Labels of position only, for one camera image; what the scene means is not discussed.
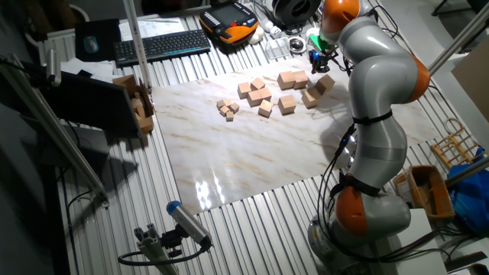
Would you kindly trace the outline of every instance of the computer monitor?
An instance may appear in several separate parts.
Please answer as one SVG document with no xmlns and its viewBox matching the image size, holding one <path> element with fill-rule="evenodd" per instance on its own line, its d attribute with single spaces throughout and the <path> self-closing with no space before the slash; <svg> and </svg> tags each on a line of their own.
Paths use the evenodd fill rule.
<svg viewBox="0 0 489 275">
<path fill-rule="evenodd" d="M 45 67 L 25 62 L 22 65 L 31 74 L 46 77 Z M 39 90 L 58 118 L 101 128 L 120 138 L 142 136 L 124 87 L 62 72 L 60 86 Z M 6 105 L 26 112 L 18 100 L 10 98 Z"/>
</svg>

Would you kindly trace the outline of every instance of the orange handheld controller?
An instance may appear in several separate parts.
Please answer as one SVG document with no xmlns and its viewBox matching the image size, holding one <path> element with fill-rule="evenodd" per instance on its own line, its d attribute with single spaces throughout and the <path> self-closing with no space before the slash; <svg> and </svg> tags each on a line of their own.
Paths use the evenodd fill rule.
<svg viewBox="0 0 489 275">
<path fill-rule="evenodd" d="M 245 6 L 233 3 L 200 14 L 200 24 L 227 44 L 237 44 L 258 27 L 257 16 Z"/>
</svg>

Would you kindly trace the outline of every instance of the blue cloth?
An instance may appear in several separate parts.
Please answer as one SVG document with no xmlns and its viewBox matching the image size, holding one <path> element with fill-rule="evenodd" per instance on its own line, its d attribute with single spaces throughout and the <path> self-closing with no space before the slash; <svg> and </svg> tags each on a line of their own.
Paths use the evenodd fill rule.
<svg viewBox="0 0 489 275">
<path fill-rule="evenodd" d="M 454 165 L 449 177 L 454 176 L 471 164 Z M 481 172 L 463 180 L 449 190 L 453 209 L 475 233 L 489 235 L 489 172 Z"/>
</svg>

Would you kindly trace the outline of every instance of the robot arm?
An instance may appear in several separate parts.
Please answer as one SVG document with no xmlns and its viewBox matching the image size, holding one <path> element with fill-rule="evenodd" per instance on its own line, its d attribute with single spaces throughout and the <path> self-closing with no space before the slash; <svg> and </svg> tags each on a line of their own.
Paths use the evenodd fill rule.
<svg viewBox="0 0 489 275">
<path fill-rule="evenodd" d="M 355 65 L 348 90 L 358 144 L 345 178 L 364 188 L 347 186 L 339 192 L 332 216 L 327 221 L 319 216 L 319 223 L 329 225 L 336 241 L 347 248 L 409 226 L 406 203 L 400 197 L 379 193 L 406 159 L 406 134 L 392 117 L 390 106 L 418 99 L 429 85 L 427 68 L 395 43 L 372 17 L 362 17 L 370 10 L 362 0 L 326 0 L 320 34 L 328 44 L 337 44 Z M 335 250 L 335 245 L 326 241 L 321 251 L 321 241 L 314 235 L 309 239 L 318 255 Z"/>
</svg>

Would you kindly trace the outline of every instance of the small wooden block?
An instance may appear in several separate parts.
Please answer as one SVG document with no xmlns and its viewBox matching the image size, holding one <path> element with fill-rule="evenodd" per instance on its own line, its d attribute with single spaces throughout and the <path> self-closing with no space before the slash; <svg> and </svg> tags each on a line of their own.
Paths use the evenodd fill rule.
<svg viewBox="0 0 489 275">
<path fill-rule="evenodd" d="M 291 95 L 282 96 L 278 99 L 278 108 L 280 109 L 282 115 L 293 113 L 293 111 L 296 109 L 296 106 L 296 101 Z"/>
<path fill-rule="evenodd" d="M 331 89 L 333 89 L 334 85 L 335 80 L 333 80 L 328 75 L 325 75 L 321 77 L 320 80 L 318 80 L 314 88 L 316 88 L 316 90 L 318 90 L 321 95 L 324 95 L 326 92 L 329 92 Z"/>
<path fill-rule="evenodd" d="M 303 102 L 306 108 L 316 107 L 321 101 L 321 94 L 314 88 L 304 92 Z"/>
<path fill-rule="evenodd" d="M 265 88 L 265 82 L 261 78 L 257 77 L 251 82 L 251 91 L 256 91 Z"/>
<path fill-rule="evenodd" d="M 222 106 L 222 108 L 219 111 L 221 112 L 222 116 L 226 116 L 226 113 L 229 112 L 229 108 L 226 106 Z"/>
<path fill-rule="evenodd" d="M 147 134 L 153 131 L 153 120 L 151 119 L 151 117 L 141 119 L 140 121 L 138 121 L 138 124 L 143 134 Z"/>
<path fill-rule="evenodd" d="M 309 81 L 306 72 L 304 71 L 295 72 L 293 73 L 293 77 L 296 80 L 296 83 L 293 85 L 294 89 L 306 88 L 307 82 Z"/>
<path fill-rule="evenodd" d="M 132 108 L 136 111 L 138 106 L 142 106 L 143 102 L 140 99 L 131 99 Z"/>
<path fill-rule="evenodd" d="M 261 99 L 270 101 L 272 99 L 272 93 L 268 88 L 263 88 L 258 90 L 261 94 Z"/>
<path fill-rule="evenodd" d="M 240 99 L 246 99 L 249 92 L 251 92 L 250 83 L 247 82 L 238 85 L 238 95 Z"/>
<path fill-rule="evenodd" d="M 233 119 L 235 119 L 235 114 L 233 114 L 232 112 L 227 112 L 226 121 L 232 121 Z"/>
<path fill-rule="evenodd" d="M 270 117 L 273 106 L 274 104 L 272 102 L 268 102 L 266 100 L 262 101 L 260 104 L 260 109 L 258 109 L 258 114 L 263 115 L 265 118 Z"/>
<path fill-rule="evenodd" d="M 136 112 L 138 113 L 138 115 L 141 117 L 141 118 L 146 118 L 146 112 L 144 111 L 144 108 L 143 106 L 138 106 L 136 108 Z"/>
<path fill-rule="evenodd" d="M 231 110 L 231 112 L 233 114 L 235 114 L 239 111 L 239 105 L 236 103 L 233 103 L 233 104 L 231 104 L 231 106 L 229 106 L 229 109 Z"/>
<path fill-rule="evenodd" d="M 217 106 L 217 109 L 220 110 L 222 107 L 226 106 L 226 104 L 224 103 L 224 100 L 219 100 L 216 104 Z"/>
<path fill-rule="evenodd" d="M 278 75 L 278 86 L 282 89 L 292 89 L 296 84 L 296 78 L 294 77 L 292 72 L 283 72 Z"/>
<path fill-rule="evenodd" d="M 248 103 L 250 104 L 250 107 L 260 105 L 261 100 L 262 100 L 261 92 L 260 91 L 249 92 L 247 100 L 248 100 Z"/>
</svg>

